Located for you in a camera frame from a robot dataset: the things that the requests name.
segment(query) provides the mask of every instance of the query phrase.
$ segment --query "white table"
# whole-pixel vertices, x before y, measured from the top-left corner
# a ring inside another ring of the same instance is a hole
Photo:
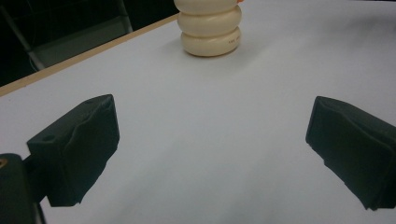
[[[175,21],[0,97],[0,153],[112,93],[120,144],[48,223],[395,223],[305,142],[317,95],[396,125],[396,3],[247,0],[240,47],[196,58]]]

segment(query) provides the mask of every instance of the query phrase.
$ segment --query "table edge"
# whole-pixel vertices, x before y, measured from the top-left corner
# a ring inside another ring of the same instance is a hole
[[[114,40],[112,40],[110,42],[107,42],[107,43],[105,43],[105,44],[103,44],[103,45],[101,45],[99,47],[96,47],[94,49],[90,49],[88,51],[85,51],[85,52],[83,52],[83,53],[81,53],[81,54],[79,54],[79,55],[77,55],[75,57],[72,57],[70,59],[67,59],[67,60],[65,60],[65,61],[63,61],[61,63],[57,63],[57,64],[55,64],[55,65],[53,65],[51,67],[48,67],[48,68],[40,70],[40,71],[38,71],[36,73],[33,73],[32,75],[29,75],[27,77],[23,77],[21,79],[18,79],[16,81],[8,83],[7,85],[0,87],[0,97],[2,97],[4,95],[7,95],[7,94],[9,94],[9,93],[11,93],[13,91],[16,91],[16,90],[18,90],[20,88],[26,87],[26,86],[28,86],[28,85],[30,85],[32,83],[35,83],[38,80],[41,80],[41,79],[43,79],[45,77],[49,77],[49,76],[51,76],[51,75],[53,75],[53,74],[55,74],[55,73],[57,73],[59,71],[64,70],[67,67],[70,67],[70,66],[72,66],[72,65],[74,65],[76,63],[82,62],[82,61],[84,61],[84,60],[86,60],[88,58],[91,58],[92,56],[94,56],[96,54],[99,54],[99,53],[101,53],[101,52],[103,52],[105,50],[111,49],[111,48],[113,48],[113,47],[115,47],[115,46],[117,46],[117,45],[119,45],[119,44],[121,44],[121,43],[123,43],[125,41],[128,41],[128,40],[130,40],[132,38],[135,38],[135,37],[137,37],[139,35],[145,34],[145,33],[149,32],[151,30],[154,30],[154,29],[156,29],[158,27],[161,27],[161,26],[165,25],[166,23],[169,23],[171,21],[175,21],[176,19],[177,19],[177,14],[175,14],[173,16],[170,16],[168,18],[165,18],[165,19],[163,19],[161,21],[154,22],[154,23],[152,23],[149,26],[146,26],[146,27],[144,27],[142,29],[133,31],[133,32],[129,33],[128,35],[124,35],[122,37],[114,39]]]

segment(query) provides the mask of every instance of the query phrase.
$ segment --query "cream ring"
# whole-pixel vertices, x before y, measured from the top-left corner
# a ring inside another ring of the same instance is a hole
[[[208,15],[228,11],[235,7],[237,0],[175,0],[177,9],[190,15]]]
[[[227,35],[199,38],[181,34],[184,50],[196,56],[212,57],[228,53],[235,49],[240,42],[241,31],[238,27]]]
[[[238,26],[242,18],[239,6],[230,11],[206,16],[192,16],[180,12],[177,23],[180,30],[187,35],[215,36],[230,33]]]

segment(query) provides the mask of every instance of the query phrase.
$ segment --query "stacked rings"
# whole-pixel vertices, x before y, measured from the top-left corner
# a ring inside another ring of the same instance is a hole
[[[237,0],[175,0],[184,50],[197,56],[217,56],[240,42],[242,18]]]

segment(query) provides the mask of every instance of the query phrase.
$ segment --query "wooden table edge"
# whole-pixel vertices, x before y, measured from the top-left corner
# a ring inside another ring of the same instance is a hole
[[[4,96],[4,95],[7,95],[7,94],[9,94],[9,93],[11,93],[13,91],[16,91],[16,90],[18,90],[20,88],[26,87],[26,86],[28,86],[28,85],[30,85],[32,83],[35,83],[35,82],[37,82],[38,80],[40,80],[42,78],[49,77],[49,76],[51,76],[51,75],[53,75],[53,74],[55,74],[55,73],[57,73],[57,72],[59,72],[61,70],[64,70],[65,68],[67,68],[67,67],[69,67],[69,66],[71,66],[73,64],[82,62],[82,61],[84,61],[84,60],[86,60],[88,58],[91,58],[92,56],[94,56],[96,54],[99,54],[99,53],[101,53],[101,52],[103,52],[103,51],[105,51],[107,49],[111,49],[111,48],[113,48],[113,47],[115,47],[115,46],[117,46],[117,45],[119,45],[119,44],[121,44],[121,43],[123,43],[123,42],[125,42],[127,40],[130,40],[130,39],[132,39],[134,37],[137,37],[139,35],[145,34],[145,33],[149,32],[151,30],[154,30],[154,29],[156,29],[156,28],[158,28],[160,26],[165,25],[166,23],[169,23],[171,21],[175,21],[176,19],[177,19],[177,14],[173,15],[173,16],[170,16],[168,18],[165,18],[165,19],[163,19],[161,21],[157,21],[155,23],[152,23],[151,25],[146,26],[146,27],[144,27],[142,29],[133,31],[133,32],[131,32],[128,35],[124,35],[122,37],[114,39],[114,40],[112,40],[110,42],[107,42],[107,43],[105,43],[105,44],[103,44],[103,45],[101,45],[99,47],[96,47],[94,49],[90,49],[88,51],[85,51],[85,52],[83,52],[83,53],[81,53],[81,54],[79,54],[79,55],[77,55],[77,56],[75,56],[73,58],[67,59],[67,60],[65,60],[65,61],[63,61],[61,63],[57,63],[57,64],[55,64],[55,65],[53,65],[51,67],[48,67],[48,68],[40,70],[40,71],[38,71],[36,73],[33,73],[30,76],[23,77],[23,78],[18,79],[18,80],[14,81],[14,82],[11,82],[11,83],[9,83],[9,84],[7,84],[5,86],[0,87],[0,97]]]

